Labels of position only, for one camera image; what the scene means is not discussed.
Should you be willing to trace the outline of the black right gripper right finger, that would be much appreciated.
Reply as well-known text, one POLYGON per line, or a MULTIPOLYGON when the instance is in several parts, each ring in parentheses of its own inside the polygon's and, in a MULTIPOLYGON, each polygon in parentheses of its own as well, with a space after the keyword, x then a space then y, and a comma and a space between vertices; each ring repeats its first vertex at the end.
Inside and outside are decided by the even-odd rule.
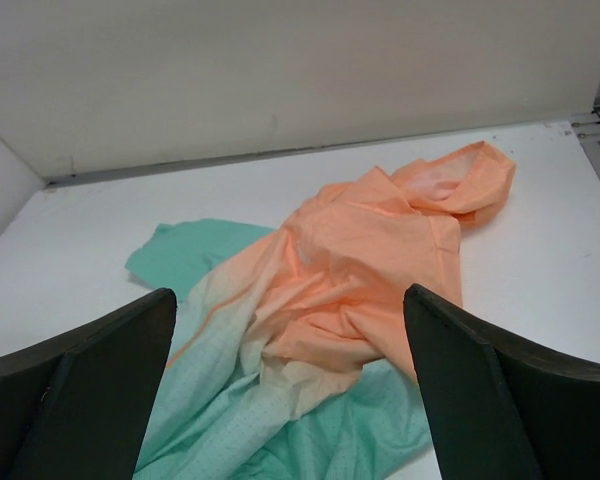
POLYGON ((406 336, 445 479, 600 479, 600 364, 414 284, 406 336))

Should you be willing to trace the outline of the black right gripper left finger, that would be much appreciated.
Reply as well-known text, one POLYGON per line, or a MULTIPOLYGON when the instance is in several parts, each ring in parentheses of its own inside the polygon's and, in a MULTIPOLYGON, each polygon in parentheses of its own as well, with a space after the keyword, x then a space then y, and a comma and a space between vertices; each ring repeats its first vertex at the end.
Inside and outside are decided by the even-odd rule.
POLYGON ((0 479, 131 478, 176 309, 161 288, 0 357, 0 479))

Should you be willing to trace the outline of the orange and teal gradient jacket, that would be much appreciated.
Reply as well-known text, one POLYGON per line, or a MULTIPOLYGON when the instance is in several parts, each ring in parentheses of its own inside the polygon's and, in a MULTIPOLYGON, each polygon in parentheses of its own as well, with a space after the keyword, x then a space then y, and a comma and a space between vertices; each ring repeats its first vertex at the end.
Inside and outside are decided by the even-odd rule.
POLYGON ((383 479, 425 452, 404 293, 461 303, 462 233, 514 174, 477 142, 326 185, 276 230, 159 225, 126 264, 177 300, 135 477, 383 479))

